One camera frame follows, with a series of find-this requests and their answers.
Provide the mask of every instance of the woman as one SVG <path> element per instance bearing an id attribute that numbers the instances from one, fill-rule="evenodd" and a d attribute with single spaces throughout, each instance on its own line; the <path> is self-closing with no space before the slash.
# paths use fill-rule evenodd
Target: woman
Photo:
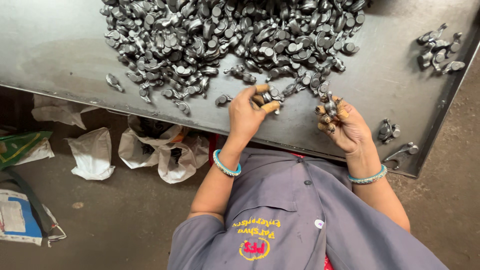
<path id="1" fill-rule="evenodd" d="M 356 109 L 328 136 L 348 169 L 245 148 L 267 112 L 249 87 L 231 102 L 230 135 L 173 234 L 170 270 L 446 269 L 416 238 Z"/>

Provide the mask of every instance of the yellow embroidery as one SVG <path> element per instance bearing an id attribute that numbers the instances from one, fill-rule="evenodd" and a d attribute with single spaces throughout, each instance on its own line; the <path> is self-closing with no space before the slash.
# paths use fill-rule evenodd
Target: yellow embroidery
<path id="1" fill-rule="evenodd" d="M 239 226 L 247 226 L 249 224 L 252 224 L 252 223 L 257 223 L 257 224 L 261 224 L 261 225 L 265 225 L 265 227 L 270 227 L 270 225 L 273 225 L 273 226 L 277 226 L 277 227 L 280 227 L 280 220 L 270 220 L 270 221 L 267 221 L 267 220 L 264 220 L 262 218 L 253 218 L 250 217 L 248 220 L 244 220 L 244 221 L 240 221 L 238 223 L 234 223 L 232 225 L 232 227 L 239 227 Z"/>
<path id="2" fill-rule="evenodd" d="M 249 233 L 250 235 L 254 235 L 254 234 L 258 234 L 258 235 L 265 235 L 265 236 L 268 236 L 268 238 L 270 239 L 275 239 L 275 233 L 272 231 L 270 233 L 270 231 L 265 231 L 265 230 L 262 230 L 261 232 L 258 230 L 258 228 L 251 228 L 251 229 L 248 229 L 248 228 L 245 228 L 245 229 L 238 229 L 237 230 L 237 233 Z"/>

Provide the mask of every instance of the green bag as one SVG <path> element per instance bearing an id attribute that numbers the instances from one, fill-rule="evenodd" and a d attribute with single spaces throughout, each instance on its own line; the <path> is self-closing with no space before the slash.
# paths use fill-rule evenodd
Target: green bag
<path id="1" fill-rule="evenodd" d="M 16 164 L 51 135 L 51 131 L 39 131 L 0 137 L 0 170 Z"/>

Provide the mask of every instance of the studded bangle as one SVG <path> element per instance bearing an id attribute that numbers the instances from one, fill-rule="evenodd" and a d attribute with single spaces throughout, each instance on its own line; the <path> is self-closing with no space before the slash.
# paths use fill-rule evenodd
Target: studded bangle
<path id="1" fill-rule="evenodd" d="M 348 178 L 350 181 L 354 184 L 370 184 L 375 181 L 378 181 L 380 178 L 384 177 L 387 174 L 387 167 L 382 164 L 382 169 L 380 170 L 379 173 L 372 177 L 368 178 L 363 178 L 363 179 L 358 179 L 358 178 L 353 178 L 350 174 L 348 175 Z"/>
<path id="2" fill-rule="evenodd" d="M 240 174 L 241 172 L 241 166 L 240 166 L 240 163 L 237 167 L 237 170 L 236 171 L 231 171 L 229 169 L 227 169 L 225 166 L 223 166 L 223 164 L 218 160 L 218 154 L 220 153 L 221 149 L 217 149 L 213 152 L 213 160 L 215 162 L 215 165 L 226 175 L 229 175 L 229 176 L 237 176 Z"/>

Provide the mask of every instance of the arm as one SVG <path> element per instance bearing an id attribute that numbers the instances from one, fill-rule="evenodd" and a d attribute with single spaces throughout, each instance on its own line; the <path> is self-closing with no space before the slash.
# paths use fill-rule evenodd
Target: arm
<path id="1" fill-rule="evenodd" d="M 255 86 L 243 90 L 232 100 L 228 108 L 230 134 L 222 151 L 218 154 L 218 159 L 232 171 L 237 170 L 241 152 L 255 135 L 267 114 L 264 109 L 254 110 L 250 105 L 250 98 L 255 93 Z M 207 214 L 218 218 L 223 223 L 233 178 L 213 165 L 193 199 L 187 219 Z"/>
<path id="2" fill-rule="evenodd" d="M 365 120 L 350 104 L 342 101 L 349 115 L 338 115 L 335 133 L 327 135 L 345 152 L 348 171 L 354 178 L 367 178 L 381 170 L 377 148 Z M 398 197 L 386 177 L 371 184 L 352 184 L 353 193 L 369 206 L 388 216 L 399 226 L 410 232 L 410 222 Z"/>

